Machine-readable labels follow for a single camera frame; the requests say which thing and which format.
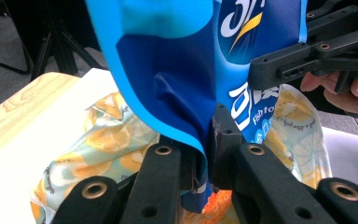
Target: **wooden surface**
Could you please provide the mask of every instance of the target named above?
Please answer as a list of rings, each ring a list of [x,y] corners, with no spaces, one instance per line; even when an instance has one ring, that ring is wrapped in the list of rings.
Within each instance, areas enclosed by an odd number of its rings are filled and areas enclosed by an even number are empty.
[[[79,79],[59,73],[47,73],[0,104],[0,148]]]

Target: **human hand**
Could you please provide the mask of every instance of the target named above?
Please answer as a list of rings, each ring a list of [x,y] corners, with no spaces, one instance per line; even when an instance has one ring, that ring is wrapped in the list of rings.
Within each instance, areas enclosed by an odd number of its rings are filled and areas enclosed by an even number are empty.
[[[351,92],[347,91],[338,94],[334,91],[338,76],[338,72],[322,77],[307,73],[301,81],[300,89],[302,91],[313,91],[318,86],[323,86],[324,97],[328,102],[345,111],[358,114],[358,79],[352,82]]]

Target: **crumpled wrapper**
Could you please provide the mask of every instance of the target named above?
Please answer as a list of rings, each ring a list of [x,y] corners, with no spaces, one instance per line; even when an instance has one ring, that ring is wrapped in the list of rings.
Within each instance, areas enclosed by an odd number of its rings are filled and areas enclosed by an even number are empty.
[[[301,182],[316,188],[331,176],[318,114],[295,88],[282,85],[265,145]],[[31,198],[36,223],[49,223],[64,198],[81,180],[103,175],[120,182],[138,172],[146,150],[159,134],[142,123],[119,92],[111,93],[88,110],[85,133],[52,161]],[[213,193],[201,214],[182,209],[181,223],[239,223],[231,191]]]

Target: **yellow stripe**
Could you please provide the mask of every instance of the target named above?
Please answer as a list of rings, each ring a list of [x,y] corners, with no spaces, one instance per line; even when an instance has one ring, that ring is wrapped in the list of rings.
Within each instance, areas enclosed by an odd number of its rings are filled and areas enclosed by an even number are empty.
[[[234,44],[231,46],[231,49],[229,50],[229,53],[231,53],[232,49],[234,48],[235,44],[237,44],[237,41],[245,35],[248,31],[254,29],[260,22],[261,22],[261,16],[263,15],[262,12],[260,12],[257,16],[253,17],[251,20],[249,20],[241,29],[240,33],[238,34],[237,38],[234,41]]]

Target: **blue chip bag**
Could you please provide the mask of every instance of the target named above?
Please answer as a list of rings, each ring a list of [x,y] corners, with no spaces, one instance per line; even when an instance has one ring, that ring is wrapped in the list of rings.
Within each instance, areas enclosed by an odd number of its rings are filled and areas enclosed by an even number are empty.
[[[216,103],[231,111],[248,142],[263,142],[279,88],[250,90],[249,62],[305,41],[306,1],[86,2],[109,70],[133,112],[201,155],[201,187],[182,196],[182,206],[199,213],[211,192],[205,150]]]

